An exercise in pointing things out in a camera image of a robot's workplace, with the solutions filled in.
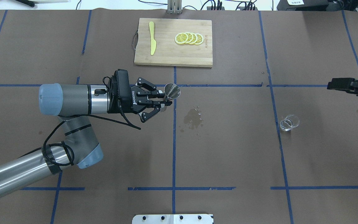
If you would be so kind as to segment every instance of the metal bracket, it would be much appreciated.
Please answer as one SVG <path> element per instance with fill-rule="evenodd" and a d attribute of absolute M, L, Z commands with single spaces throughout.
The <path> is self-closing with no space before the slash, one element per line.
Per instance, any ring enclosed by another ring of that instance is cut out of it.
<path fill-rule="evenodd" d="M 136 215 L 132 224 L 213 224 L 213 214 Z"/>
<path fill-rule="evenodd" d="M 168 14 L 182 14 L 182 0 L 168 0 Z"/>

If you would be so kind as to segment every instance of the metal plate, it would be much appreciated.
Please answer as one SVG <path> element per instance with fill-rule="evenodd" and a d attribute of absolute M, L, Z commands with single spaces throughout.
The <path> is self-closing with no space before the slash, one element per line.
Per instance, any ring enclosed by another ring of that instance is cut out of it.
<path fill-rule="evenodd" d="M 213 214 L 136 215 L 132 224 L 213 224 Z"/>

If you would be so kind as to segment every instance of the table surface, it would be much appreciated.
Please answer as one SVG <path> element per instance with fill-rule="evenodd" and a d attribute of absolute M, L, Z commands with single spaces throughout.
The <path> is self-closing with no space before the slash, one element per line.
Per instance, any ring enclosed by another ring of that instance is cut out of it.
<path fill-rule="evenodd" d="M 212 20 L 213 68 L 134 65 L 140 17 Z M 141 131 L 91 119 L 104 159 L 1 198 L 0 223 L 358 223 L 358 97 L 326 89 L 358 79 L 358 12 L 0 10 L 0 164 L 58 124 L 39 112 L 41 84 L 101 83 L 118 68 L 181 96 L 144 124 L 128 114 Z M 279 131 L 288 114 L 299 127 Z"/>

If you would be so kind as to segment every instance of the wooden cutting board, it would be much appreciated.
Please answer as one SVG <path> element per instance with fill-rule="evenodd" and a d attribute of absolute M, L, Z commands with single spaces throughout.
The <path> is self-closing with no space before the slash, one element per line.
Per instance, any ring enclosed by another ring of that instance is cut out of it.
<path fill-rule="evenodd" d="M 149 22 L 154 22 L 154 39 L 157 42 L 154 55 L 150 55 Z M 176 44 L 175 36 L 182 32 L 202 34 L 200 45 Z M 135 65 L 164 65 L 208 67 L 213 65 L 212 21 L 140 18 Z"/>

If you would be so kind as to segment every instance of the lemon slice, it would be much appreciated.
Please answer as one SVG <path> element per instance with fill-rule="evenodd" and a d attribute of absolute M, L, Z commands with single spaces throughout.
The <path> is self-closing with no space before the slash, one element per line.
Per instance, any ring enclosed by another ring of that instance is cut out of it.
<path fill-rule="evenodd" d="M 188 38 L 189 38 L 189 36 L 186 33 L 178 33 L 175 36 L 175 42 L 177 44 L 184 44 L 184 43 L 186 43 Z"/>
<path fill-rule="evenodd" d="M 190 32 L 186 32 L 186 34 L 187 34 L 188 38 L 187 38 L 187 41 L 185 43 L 188 44 L 188 43 L 193 41 L 194 36 Z"/>
<path fill-rule="evenodd" d="M 192 42 L 190 42 L 189 44 L 195 44 L 198 40 L 198 36 L 195 33 L 191 33 L 194 36 L 194 39 Z"/>
<path fill-rule="evenodd" d="M 201 34 L 195 34 L 197 36 L 197 41 L 194 43 L 194 45 L 200 45 L 204 42 L 204 37 Z"/>

